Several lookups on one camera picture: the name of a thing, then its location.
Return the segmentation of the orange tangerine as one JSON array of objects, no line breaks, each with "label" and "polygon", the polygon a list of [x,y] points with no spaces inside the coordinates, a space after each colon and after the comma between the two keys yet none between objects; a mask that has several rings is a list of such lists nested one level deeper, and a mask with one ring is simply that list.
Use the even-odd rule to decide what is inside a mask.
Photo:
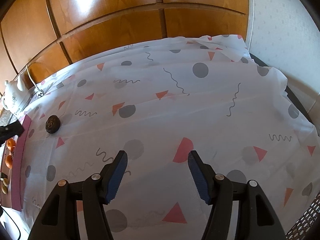
[{"label": "orange tangerine", "polygon": [[13,163],[12,155],[9,154],[5,158],[5,165],[7,166],[8,169],[12,169],[12,163]]},{"label": "orange tangerine", "polygon": [[12,149],[12,147],[15,147],[16,146],[16,141],[13,139],[13,138],[9,138],[7,141],[6,141],[6,146],[9,150]]}]

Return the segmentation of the round dark brown fruit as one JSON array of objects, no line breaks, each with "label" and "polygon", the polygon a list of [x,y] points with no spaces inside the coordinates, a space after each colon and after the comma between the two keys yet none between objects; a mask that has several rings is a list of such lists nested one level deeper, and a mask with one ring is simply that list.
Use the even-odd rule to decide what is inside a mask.
[{"label": "round dark brown fruit", "polygon": [[60,126],[61,121],[59,117],[56,115],[51,115],[46,121],[45,129],[49,134],[54,134],[59,130]]}]

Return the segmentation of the small tan round fruit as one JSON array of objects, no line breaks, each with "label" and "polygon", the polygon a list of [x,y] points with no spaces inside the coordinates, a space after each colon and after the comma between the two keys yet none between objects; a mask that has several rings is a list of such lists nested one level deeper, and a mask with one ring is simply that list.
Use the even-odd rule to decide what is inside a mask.
[{"label": "small tan round fruit", "polygon": [[2,192],[3,192],[4,194],[7,194],[7,193],[8,193],[8,188],[7,188],[5,185],[2,185],[2,186],[1,186],[1,189],[2,189]]}]

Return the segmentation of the white ceramic electric kettle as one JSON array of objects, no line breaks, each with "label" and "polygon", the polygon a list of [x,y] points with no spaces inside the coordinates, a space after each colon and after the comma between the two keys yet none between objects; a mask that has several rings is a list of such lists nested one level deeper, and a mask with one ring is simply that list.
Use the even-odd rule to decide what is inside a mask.
[{"label": "white ceramic electric kettle", "polygon": [[29,89],[21,76],[18,76],[17,80],[5,80],[4,85],[3,107],[12,114],[20,113],[30,99]]}]

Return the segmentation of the pink-edged cardboard tray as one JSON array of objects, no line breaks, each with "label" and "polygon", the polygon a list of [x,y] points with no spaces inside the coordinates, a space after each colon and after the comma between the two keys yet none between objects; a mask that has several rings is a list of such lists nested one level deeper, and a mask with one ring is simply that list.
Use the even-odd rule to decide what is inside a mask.
[{"label": "pink-edged cardboard tray", "polygon": [[5,165],[5,158],[10,154],[10,150],[6,146],[6,142],[1,144],[1,178],[7,178],[9,181],[8,193],[4,194],[1,189],[1,205],[21,211],[23,208],[23,190],[21,179],[22,159],[24,153],[25,142],[31,124],[31,118],[25,115],[22,120],[18,120],[24,128],[24,132],[20,137],[12,137],[16,141],[15,149],[12,153],[12,169],[8,169]]}]

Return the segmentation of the perforated chair back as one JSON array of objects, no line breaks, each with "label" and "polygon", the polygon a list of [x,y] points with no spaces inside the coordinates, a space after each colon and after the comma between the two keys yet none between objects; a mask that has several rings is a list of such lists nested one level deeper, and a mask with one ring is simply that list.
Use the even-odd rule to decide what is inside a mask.
[{"label": "perforated chair back", "polygon": [[320,198],[317,194],[309,208],[286,234],[289,240],[320,240]]}]

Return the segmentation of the white patterned tablecloth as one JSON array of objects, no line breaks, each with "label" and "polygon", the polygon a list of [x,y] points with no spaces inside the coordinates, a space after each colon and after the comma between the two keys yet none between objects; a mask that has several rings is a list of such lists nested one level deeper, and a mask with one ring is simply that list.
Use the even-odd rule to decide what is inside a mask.
[{"label": "white patterned tablecloth", "polygon": [[[236,35],[143,42],[73,64],[24,110],[23,210],[5,224],[26,239],[59,180],[84,180],[125,150],[105,207],[115,239],[200,239],[210,208],[187,165],[197,150],[230,180],[256,180],[288,231],[319,192],[319,136],[286,86]],[[54,134],[51,115],[61,121]]]}]

